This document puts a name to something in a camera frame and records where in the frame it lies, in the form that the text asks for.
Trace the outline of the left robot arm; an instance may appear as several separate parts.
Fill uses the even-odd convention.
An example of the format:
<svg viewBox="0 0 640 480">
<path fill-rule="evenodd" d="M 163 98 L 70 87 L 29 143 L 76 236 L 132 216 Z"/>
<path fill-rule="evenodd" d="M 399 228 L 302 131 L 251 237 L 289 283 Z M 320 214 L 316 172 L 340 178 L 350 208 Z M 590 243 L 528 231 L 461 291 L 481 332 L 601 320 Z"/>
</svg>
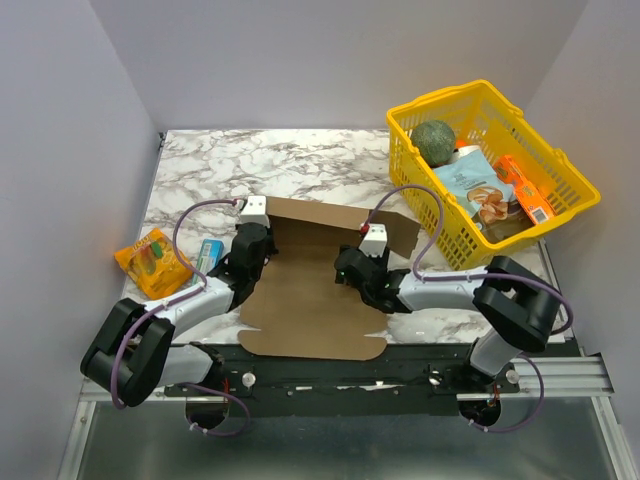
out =
<svg viewBox="0 0 640 480">
<path fill-rule="evenodd" d="M 270 227 L 238 225 L 230 252 L 205 281 L 156 301 L 118 301 L 82 358 L 80 372 L 107 390 L 118 408 L 138 406 L 155 388 L 181 381 L 201 395 L 214 393 L 222 372 L 213 355 L 201 347 L 174 348 L 172 342 L 242 305 L 276 253 Z"/>
</svg>

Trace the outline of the brown cardboard box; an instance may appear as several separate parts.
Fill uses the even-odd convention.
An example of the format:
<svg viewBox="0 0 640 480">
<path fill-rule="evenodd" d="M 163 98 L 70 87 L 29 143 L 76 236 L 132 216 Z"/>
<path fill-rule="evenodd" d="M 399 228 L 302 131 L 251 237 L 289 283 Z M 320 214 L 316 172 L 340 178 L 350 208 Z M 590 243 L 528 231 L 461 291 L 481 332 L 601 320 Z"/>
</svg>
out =
<svg viewBox="0 0 640 480">
<path fill-rule="evenodd" d="M 408 258 L 421 226 L 396 212 L 270 197 L 266 210 L 278 250 L 240 308 L 241 346 L 256 355 L 368 361 L 387 342 L 386 314 L 335 281 L 343 245 L 358 246 L 365 221 L 386 227 L 388 246 Z"/>
</svg>

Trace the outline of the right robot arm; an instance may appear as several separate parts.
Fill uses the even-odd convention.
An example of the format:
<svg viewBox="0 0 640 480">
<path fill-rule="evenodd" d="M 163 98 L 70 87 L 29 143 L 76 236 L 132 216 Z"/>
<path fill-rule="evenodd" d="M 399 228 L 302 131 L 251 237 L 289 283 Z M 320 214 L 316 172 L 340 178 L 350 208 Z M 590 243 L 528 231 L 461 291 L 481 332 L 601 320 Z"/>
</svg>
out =
<svg viewBox="0 0 640 480">
<path fill-rule="evenodd" d="M 540 353 L 549 337 L 571 326 L 555 326 L 565 306 L 558 290 L 506 256 L 485 267 L 426 274 L 387 268 L 388 256 L 373 258 L 351 246 L 334 262 L 335 282 L 356 289 L 364 304 L 385 314 L 427 309 L 480 313 L 491 329 L 475 340 L 460 367 L 460 379 L 480 392 L 493 384 L 504 367 L 521 353 Z"/>
</svg>

